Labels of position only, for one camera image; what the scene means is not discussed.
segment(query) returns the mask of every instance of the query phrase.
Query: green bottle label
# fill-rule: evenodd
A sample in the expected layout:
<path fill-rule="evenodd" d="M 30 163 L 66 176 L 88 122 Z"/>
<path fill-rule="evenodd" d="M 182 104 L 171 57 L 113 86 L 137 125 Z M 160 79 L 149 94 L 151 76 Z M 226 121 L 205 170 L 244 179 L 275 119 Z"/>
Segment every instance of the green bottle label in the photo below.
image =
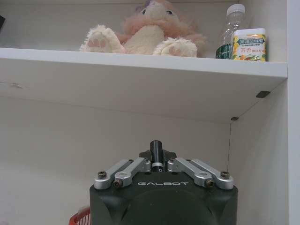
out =
<path fill-rule="evenodd" d="M 226 59 L 231 58 L 231 46 L 230 44 L 222 45 L 216 51 L 216 59 Z"/>

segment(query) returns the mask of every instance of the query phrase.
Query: red basket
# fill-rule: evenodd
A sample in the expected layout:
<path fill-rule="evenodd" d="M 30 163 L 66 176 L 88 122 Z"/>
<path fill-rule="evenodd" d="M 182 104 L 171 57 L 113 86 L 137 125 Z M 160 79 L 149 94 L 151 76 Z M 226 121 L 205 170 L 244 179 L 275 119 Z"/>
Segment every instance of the red basket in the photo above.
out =
<path fill-rule="evenodd" d="M 70 218 L 69 225 L 90 225 L 90 208 L 79 210 Z"/>

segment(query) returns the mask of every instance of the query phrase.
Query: white shelf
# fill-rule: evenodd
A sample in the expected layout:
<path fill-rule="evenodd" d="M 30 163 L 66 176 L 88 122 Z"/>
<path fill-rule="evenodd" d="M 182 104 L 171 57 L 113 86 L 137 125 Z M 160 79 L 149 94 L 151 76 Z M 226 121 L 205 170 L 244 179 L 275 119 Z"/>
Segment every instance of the white shelf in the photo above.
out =
<path fill-rule="evenodd" d="M 238 0 L 169 0 L 170 2 L 238 2 Z M 107 4 L 144 3 L 145 0 L 0 0 L 0 4 Z"/>
<path fill-rule="evenodd" d="M 0 48 L 0 96 L 194 120 L 229 122 L 286 78 L 286 63 Z"/>

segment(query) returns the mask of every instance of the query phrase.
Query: purple toy ear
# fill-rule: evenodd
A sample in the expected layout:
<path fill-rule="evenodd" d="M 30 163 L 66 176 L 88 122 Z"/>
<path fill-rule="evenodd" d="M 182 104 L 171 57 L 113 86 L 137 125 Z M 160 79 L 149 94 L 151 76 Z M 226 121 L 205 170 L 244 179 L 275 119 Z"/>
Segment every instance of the purple toy ear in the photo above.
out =
<path fill-rule="evenodd" d="M 135 11 L 136 12 L 142 11 L 144 8 L 146 8 L 148 5 L 150 5 L 150 2 L 152 2 L 152 0 L 146 0 L 145 3 L 142 6 L 136 7 Z"/>

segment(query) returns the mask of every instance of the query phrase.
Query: pink fluffy fur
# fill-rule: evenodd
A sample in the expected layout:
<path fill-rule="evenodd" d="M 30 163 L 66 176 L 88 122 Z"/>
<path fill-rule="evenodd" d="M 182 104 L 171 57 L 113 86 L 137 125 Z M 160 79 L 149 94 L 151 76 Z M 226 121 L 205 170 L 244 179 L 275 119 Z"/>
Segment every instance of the pink fluffy fur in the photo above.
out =
<path fill-rule="evenodd" d="M 166 0 L 155 0 L 158 3 L 164 5 L 164 7 L 168 10 L 171 10 L 177 14 L 179 17 L 179 22 L 169 22 L 165 20 L 151 20 L 149 18 L 145 18 L 139 12 L 135 15 L 127 18 L 123 24 L 123 29 L 125 34 L 134 35 L 137 31 L 139 31 L 143 26 L 146 25 L 157 25 L 161 29 L 164 30 L 165 35 L 171 38 L 178 38 L 187 36 L 190 34 L 195 34 L 196 26 L 192 21 L 188 21 L 181 13 L 173 7 L 173 5 Z"/>
<path fill-rule="evenodd" d="M 198 48 L 198 57 L 204 51 L 206 37 L 196 33 L 197 26 L 195 23 L 182 15 L 170 2 L 166 0 L 154 0 L 164 5 L 167 10 L 171 10 L 179 18 L 178 22 L 171 22 L 167 20 L 152 20 L 143 16 L 140 12 L 135 13 L 133 16 L 127 18 L 123 23 L 124 35 L 117 34 L 121 43 L 125 43 L 132 35 L 139 31 L 142 27 L 147 25 L 157 25 L 165 33 L 166 38 L 184 38 L 191 40 Z"/>

